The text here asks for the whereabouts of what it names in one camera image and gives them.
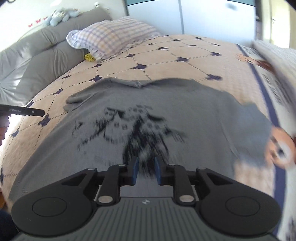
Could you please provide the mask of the person's hand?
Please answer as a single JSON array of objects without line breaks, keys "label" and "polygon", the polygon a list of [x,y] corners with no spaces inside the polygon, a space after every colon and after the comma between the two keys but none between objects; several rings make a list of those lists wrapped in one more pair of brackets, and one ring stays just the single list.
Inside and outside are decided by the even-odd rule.
[{"label": "person's hand", "polygon": [[3,140],[5,139],[5,135],[9,125],[10,125],[9,117],[7,115],[2,115],[0,117],[0,145],[3,144]]}]

